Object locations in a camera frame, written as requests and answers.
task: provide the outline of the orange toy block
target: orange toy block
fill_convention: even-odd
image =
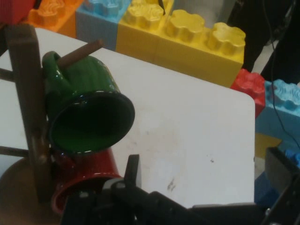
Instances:
[[[24,23],[76,38],[76,9],[83,0],[42,0],[32,9]]]

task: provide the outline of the mug rim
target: mug rim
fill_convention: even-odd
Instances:
[[[90,175],[88,177],[86,176],[82,176],[80,178],[76,178],[75,180],[71,180],[69,182],[66,182],[63,187],[59,190],[56,190],[54,192],[54,194],[52,195],[51,198],[51,207],[52,210],[58,214],[62,214],[65,208],[65,205],[63,206],[63,209],[61,210],[58,206],[57,206],[57,199],[58,197],[66,190],[68,190],[70,187],[72,187],[73,185],[79,184],[80,182],[85,182],[85,181],[89,181],[89,180],[93,180],[93,179],[105,179],[105,180],[111,180],[114,178],[121,178],[120,175],[118,175],[117,173],[97,173],[94,175]]]
[[[128,127],[126,129],[124,129],[123,132],[120,132],[119,135],[117,135],[116,139],[114,142],[110,143],[108,146],[101,146],[101,148],[99,148],[98,150],[89,150],[89,151],[69,151],[64,149],[63,147],[59,146],[58,144],[55,143],[55,141],[53,140],[52,137],[52,133],[53,133],[53,129],[54,129],[54,124],[55,122],[58,120],[58,118],[71,106],[73,106],[75,103],[78,102],[79,99],[89,99],[89,98],[94,98],[94,97],[113,97],[119,101],[123,101],[126,105],[126,107],[128,108],[129,111],[129,118],[128,120],[130,120],[130,123],[128,125]],[[56,115],[52,118],[52,120],[48,121],[49,127],[48,127],[48,139],[49,142],[51,144],[51,148],[53,148],[54,150],[58,150],[60,152],[65,153],[66,155],[69,156],[78,156],[78,155],[89,155],[89,154],[93,154],[93,153],[97,153],[100,151],[103,151],[111,146],[113,146],[114,144],[116,144],[117,142],[119,142],[131,129],[133,123],[135,120],[135,108],[134,105],[132,103],[132,101],[126,97],[125,95],[123,95],[122,93],[119,92],[112,92],[112,91],[92,91],[92,92],[87,92],[84,94],[81,94],[79,96],[75,96],[72,99],[68,100],[59,110],[58,113],[56,113]]]

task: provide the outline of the white table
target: white table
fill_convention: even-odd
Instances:
[[[40,54],[65,55],[84,42],[37,29]],[[120,175],[140,154],[142,188],[185,207],[252,202],[255,105],[251,97],[106,49],[92,54],[135,105],[128,135],[113,146]],[[0,68],[11,69],[8,52]],[[27,144],[14,83],[0,81],[0,145]],[[0,156],[0,176],[17,161]]]

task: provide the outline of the black metal bracket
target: black metal bracket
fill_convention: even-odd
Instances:
[[[105,183],[101,194],[70,196],[62,225],[298,225],[300,171],[277,148],[267,150],[266,173],[282,195],[272,209],[252,204],[208,205],[186,209],[158,192],[139,187],[139,156],[129,156],[124,179]]]

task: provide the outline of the red mug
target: red mug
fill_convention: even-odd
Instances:
[[[72,157],[56,152],[54,158],[58,167],[54,172],[56,188],[51,204],[59,214],[63,213],[69,195],[81,190],[100,193],[107,180],[120,177],[111,148]]]

